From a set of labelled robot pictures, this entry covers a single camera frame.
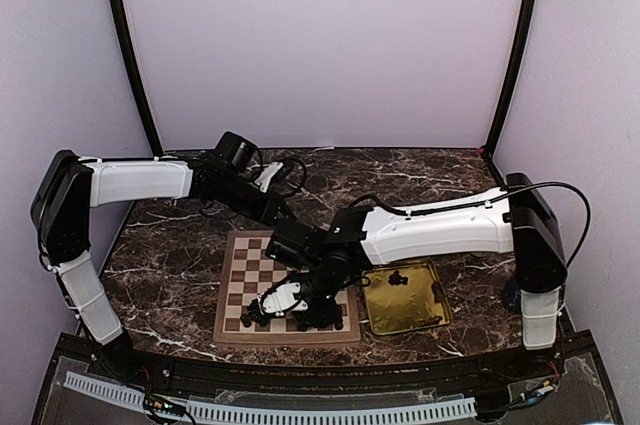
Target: checkered board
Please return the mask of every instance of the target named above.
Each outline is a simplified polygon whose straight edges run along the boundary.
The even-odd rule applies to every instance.
[[[336,302],[342,307],[344,328],[300,332],[291,314],[272,319],[266,327],[240,321],[257,294],[264,293],[291,271],[265,255],[270,231],[231,232],[220,282],[214,342],[223,346],[342,346],[360,341],[356,291],[341,290]]]

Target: white backdrop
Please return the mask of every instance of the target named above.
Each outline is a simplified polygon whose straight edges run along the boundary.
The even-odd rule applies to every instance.
[[[163,146],[476,147],[520,0],[125,0]]]

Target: robotic arm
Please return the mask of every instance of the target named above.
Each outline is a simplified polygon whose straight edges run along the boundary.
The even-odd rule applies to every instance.
[[[270,190],[273,180],[290,172],[282,163],[264,168],[255,180],[242,175],[256,151],[251,142],[227,132],[213,151],[195,159],[103,160],[71,151],[56,154],[31,207],[41,260],[46,258],[45,266],[56,274],[69,307],[116,372],[133,375],[137,366],[132,341],[91,260],[89,211],[148,198],[215,200],[251,220],[276,225],[267,254],[295,271],[254,300],[243,316],[245,324],[291,312],[300,329],[330,324],[339,328],[335,295],[375,265],[443,253],[515,251],[524,345],[536,349],[553,344],[567,270],[556,218],[535,190],[511,194],[494,188],[399,209],[381,202],[375,208],[354,204],[339,211],[329,230],[323,230],[297,222],[285,199]],[[510,175],[507,183],[509,192],[530,184],[521,174]]]

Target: white wall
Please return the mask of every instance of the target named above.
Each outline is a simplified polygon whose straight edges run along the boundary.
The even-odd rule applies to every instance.
[[[571,267],[568,304],[591,328],[629,423],[640,415],[640,0],[537,0],[503,172],[559,179],[592,202],[593,229]],[[572,249],[579,200],[548,194]]]
[[[520,0],[126,0],[167,149],[484,143]]]
[[[29,206],[54,153],[149,154],[108,0],[0,0],[0,423],[30,423],[62,330],[54,277],[40,268]],[[126,206],[94,213],[97,263]]]

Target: chessboard square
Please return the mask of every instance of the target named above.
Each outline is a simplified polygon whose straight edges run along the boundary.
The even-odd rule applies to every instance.
[[[258,293],[260,295],[262,295],[264,292],[269,290],[269,288],[271,288],[271,285],[273,285],[273,283],[271,283],[271,282],[260,282],[260,283],[258,283]]]
[[[243,282],[229,282],[229,289],[227,293],[242,293],[244,292]]]
[[[236,241],[233,242],[233,248],[235,248],[236,250],[238,249],[246,250],[247,248],[249,248],[249,238],[237,237]]]
[[[273,260],[260,260],[260,270],[273,270]]]
[[[244,289],[242,290],[244,293],[258,293],[258,282],[245,282]]]
[[[349,303],[349,294],[346,290],[340,290],[336,294],[336,303]]]
[[[261,327],[260,324],[256,323],[256,332],[269,333],[271,331],[271,322],[267,323],[264,327]]]
[[[260,260],[260,255],[262,255],[262,250],[260,248],[254,248],[247,250],[247,259],[248,260]]]
[[[296,324],[296,319],[295,318],[287,318],[285,319],[287,324],[285,325],[285,330],[287,332],[297,332],[298,331],[298,325]]]
[[[244,281],[245,282],[258,282],[258,276],[260,272],[244,272]]]
[[[285,333],[287,331],[286,318],[274,318],[271,320],[271,333]]]
[[[232,282],[244,282],[246,273],[247,272],[243,272],[241,270],[232,270],[231,271],[231,281]]]
[[[247,264],[248,272],[257,272],[260,270],[260,260],[247,260],[245,263]]]
[[[286,277],[288,274],[288,272],[286,270],[274,270],[273,271],[273,282],[279,282],[280,280],[283,280],[284,277]]]
[[[237,318],[239,319],[242,315],[242,307],[227,307],[224,312],[225,318]]]
[[[230,293],[227,297],[227,305],[242,305],[242,294]]]
[[[233,260],[231,262],[231,270],[242,270],[244,272],[245,270],[247,270],[247,261]]]
[[[263,270],[258,272],[258,281],[262,282],[271,282],[273,283],[273,272],[271,270]]]
[[[240,319],[239,318],[227,318],[224,321],[225,332],[239,332],[240,331]]]
[[[242,295],[242,305],[244,305],[245,307],[248,307],[249,305],[251,305],[251,302],[253,302],[253,300],[255,300],[256,298],[258,298],[257,296],[255,296],[253,293],[247,293]]]

